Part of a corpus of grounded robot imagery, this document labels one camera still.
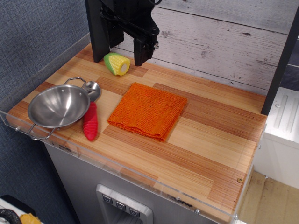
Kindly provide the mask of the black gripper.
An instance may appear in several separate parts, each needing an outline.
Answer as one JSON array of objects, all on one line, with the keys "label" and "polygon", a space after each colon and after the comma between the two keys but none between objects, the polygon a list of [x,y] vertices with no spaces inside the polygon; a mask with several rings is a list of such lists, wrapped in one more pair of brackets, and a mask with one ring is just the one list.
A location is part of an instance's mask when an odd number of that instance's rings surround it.
[{"label": "black gripper", "polygon": [[124,33],[134,38],[135,66],[142,66],[158,48],[159,28],[151,17],[159,1],[102,0],[101,16],[107,21],[109,47],[124,41]]}]

